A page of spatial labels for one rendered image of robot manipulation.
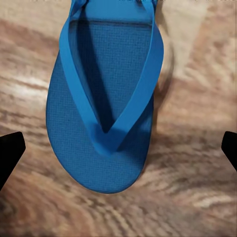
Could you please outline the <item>sandal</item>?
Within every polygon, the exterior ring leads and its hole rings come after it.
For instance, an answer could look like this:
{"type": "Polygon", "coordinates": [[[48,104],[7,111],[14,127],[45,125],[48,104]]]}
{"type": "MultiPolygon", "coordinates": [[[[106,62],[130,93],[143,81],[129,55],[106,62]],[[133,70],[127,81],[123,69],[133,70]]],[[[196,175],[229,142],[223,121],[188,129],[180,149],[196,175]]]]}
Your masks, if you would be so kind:
{"type": "Polygon", "coordinates": [[[148,154],[163,62],[158,0],[72,0],[46,102],[63,168],[105,194],[131,187],[148,154]]]}

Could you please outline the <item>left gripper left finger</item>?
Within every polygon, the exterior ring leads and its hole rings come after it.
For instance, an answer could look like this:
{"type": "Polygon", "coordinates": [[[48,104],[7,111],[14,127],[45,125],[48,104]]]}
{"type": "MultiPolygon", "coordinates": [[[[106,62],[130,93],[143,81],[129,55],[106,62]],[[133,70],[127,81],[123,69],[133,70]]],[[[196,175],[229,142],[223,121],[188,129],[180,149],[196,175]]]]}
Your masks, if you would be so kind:
{"type": "Polygon", "coordinates": [[[24,137],[20,131],[0,137],[0,190],[25,150],[24,137]]]}

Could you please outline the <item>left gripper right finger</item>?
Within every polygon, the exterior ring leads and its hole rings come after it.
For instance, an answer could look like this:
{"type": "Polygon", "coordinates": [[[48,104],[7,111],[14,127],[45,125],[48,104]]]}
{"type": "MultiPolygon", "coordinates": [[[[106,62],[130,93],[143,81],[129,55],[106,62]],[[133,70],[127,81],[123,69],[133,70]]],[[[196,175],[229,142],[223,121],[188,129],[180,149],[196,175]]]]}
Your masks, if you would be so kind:
{"type": "Polygon", "coordinates": [[[237,133],[226,131],[221,148],[237,171],[237,133]]]}

